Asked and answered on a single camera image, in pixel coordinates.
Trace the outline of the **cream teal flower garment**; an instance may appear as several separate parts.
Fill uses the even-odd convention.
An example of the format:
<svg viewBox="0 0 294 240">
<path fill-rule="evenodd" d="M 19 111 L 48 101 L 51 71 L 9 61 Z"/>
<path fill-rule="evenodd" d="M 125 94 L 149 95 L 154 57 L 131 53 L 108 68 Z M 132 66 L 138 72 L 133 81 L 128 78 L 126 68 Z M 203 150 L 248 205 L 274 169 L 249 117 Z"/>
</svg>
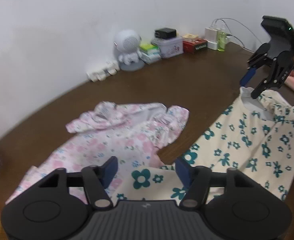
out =
<svg viewBox="0 0 294 240">
<path fill-rule="evenodd" d="M 235 168 L 282 201 L 294 179 L 294 106 L 273 90 L 257 99 L 252 88 L 240 95 L 182 157 L 213 172 Z M 169 200 L 179 204 L 187 192 L 175 165 L 136 169 L 111 196 L 119 200 Z"/>
</svg>

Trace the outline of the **green spray bottle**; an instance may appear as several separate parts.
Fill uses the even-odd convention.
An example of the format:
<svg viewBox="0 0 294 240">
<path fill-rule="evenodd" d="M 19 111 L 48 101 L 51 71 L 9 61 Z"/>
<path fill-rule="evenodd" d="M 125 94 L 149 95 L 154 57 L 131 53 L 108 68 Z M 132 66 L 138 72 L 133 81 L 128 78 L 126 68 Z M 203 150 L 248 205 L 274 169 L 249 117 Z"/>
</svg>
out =
<svg viewBox="0 0 294 240">
<path fill-rule="evenodd" d="M 225 25 L 222 25 L 218 31 L 218 51 L 224 52 L 227 43 L 227 33 Z"/>
</svg>

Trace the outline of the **white power strip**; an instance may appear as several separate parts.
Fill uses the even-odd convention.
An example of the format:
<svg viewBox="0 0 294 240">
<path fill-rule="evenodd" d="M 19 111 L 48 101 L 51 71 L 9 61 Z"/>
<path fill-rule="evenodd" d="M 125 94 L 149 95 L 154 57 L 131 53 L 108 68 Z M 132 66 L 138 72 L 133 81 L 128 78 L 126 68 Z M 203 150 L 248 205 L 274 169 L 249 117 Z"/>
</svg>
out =
<svg viewBox="0 0 294 240">
<path fill-rule="evenodd" d="M 212 50 L 218 50 L 218 28 L 209 27 L 205 29 L 204 39 L 208 42 L 207 47 Z"/>
</svg>

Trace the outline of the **pink floral garment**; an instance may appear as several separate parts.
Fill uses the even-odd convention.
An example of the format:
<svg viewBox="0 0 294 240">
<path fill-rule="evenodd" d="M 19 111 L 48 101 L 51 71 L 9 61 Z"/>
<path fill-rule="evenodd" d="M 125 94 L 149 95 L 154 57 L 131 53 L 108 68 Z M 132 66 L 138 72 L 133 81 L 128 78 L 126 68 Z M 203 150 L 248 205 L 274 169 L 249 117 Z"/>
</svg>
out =
<svg viewBox="0 0 294 240">
<path fill-rule="evenodd" d="M 31 167 L 9 200 L 57 168 L 79 172 L 89 165 L 100 166 L 115 156 L 118 172 L 107 188 L 107 194 L 112 195 L 135 168 L 164 165 L 157 153 L 179 137 L 188 117 L 189 111 L 180 106 L 100 102 L 94 110 L 67 124 L 66 129 L 73 137 L 39 167 Z"/>
</svg>

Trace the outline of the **red black box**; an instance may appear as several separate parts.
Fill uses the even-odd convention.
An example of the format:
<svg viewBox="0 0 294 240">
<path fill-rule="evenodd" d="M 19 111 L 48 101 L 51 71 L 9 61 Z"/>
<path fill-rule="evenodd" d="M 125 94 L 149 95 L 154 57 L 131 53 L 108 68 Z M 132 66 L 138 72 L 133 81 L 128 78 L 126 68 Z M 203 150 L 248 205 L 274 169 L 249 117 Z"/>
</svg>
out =
<svg viewBox="0 0 294 240">
<path fill-rule="evenodd" d="M 208 42 L 204 39 L 198 38 L 195 41 L 183 41 L 184 53 L 197 53 L 207 48 Z"/>
</svg>

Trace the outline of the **white floral tin box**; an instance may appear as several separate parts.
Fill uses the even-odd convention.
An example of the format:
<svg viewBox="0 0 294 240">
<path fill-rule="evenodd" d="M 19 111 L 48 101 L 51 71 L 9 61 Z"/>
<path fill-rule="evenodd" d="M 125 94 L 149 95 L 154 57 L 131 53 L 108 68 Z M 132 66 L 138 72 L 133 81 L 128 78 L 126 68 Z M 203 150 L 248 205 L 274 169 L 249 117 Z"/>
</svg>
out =
<svg viewBox="0 0 294 240">
<path fill-rule="evenodd" d="M 168 59 L 184 53 L 183 39 L 180 36 L 167 40 L 153 38 L 151 43 L 159 48 L 162 59 Z"/>
</svg>

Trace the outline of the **black charger block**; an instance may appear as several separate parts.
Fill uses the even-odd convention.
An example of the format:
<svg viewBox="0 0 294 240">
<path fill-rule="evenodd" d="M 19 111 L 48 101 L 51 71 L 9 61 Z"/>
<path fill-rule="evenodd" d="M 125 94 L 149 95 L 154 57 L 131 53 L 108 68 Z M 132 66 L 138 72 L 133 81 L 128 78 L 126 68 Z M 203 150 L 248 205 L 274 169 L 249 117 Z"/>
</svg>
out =
<svg viewBox="0 0 294 240">
<path fill-rule="evenodd" d="M 171 28 L 161 28 L 155 30 L 155 38 L 160 38 L 163 40 L 168 40 L 171 38 L 175 38 L 177 36 L 176 29 Z"/>
</svg>

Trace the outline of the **white letter blocks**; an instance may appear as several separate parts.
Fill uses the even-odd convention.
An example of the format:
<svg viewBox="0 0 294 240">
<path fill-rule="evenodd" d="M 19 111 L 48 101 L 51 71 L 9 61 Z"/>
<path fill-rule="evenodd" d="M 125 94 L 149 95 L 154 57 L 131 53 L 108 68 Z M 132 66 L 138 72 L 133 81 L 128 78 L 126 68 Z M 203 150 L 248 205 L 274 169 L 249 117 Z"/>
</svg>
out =
<svg viewBox="0 0 294 240">
<path fill-rule="evenodd" d="M 105 61 L 97 66 L 93 66 L 87 70 L 87 78 L 92 81 L 103 81 L 110 76 L 114 76 L 120 70 L 118 61 Z"/>
</svg>

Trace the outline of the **stack of small packets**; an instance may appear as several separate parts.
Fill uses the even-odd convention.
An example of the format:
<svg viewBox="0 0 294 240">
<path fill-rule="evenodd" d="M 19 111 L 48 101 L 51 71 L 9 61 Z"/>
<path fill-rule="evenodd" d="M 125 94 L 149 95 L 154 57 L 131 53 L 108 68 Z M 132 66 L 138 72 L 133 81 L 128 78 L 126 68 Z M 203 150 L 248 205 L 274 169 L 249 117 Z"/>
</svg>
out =
<svg viewBox="0 0 294 240">
<path fill-rule="evenodd" d="M 147 63 L 152 64 L 162 59 L 159 48 L 150 43 L 142 43 L 139 46 L 141 52 L 141 59 Z"/>
</svg>

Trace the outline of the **white robot speaker figure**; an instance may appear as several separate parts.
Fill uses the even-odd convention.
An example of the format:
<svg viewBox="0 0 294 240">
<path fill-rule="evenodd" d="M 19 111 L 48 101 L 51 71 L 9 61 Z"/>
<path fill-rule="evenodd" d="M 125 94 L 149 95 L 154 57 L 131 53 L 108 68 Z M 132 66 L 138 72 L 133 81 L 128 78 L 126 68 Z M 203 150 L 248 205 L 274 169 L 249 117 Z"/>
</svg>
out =
<svg viewBox="0 0 294 240">
<path fill-rule="evenodd" d="M 141 43 L 140 35 L 132 30 L 125 29 L 116 34 L 114 45 L 118 51 L 118 65 L 120 70 L 133 72 L 144 67 L 139 49 Z"/>
</svg>

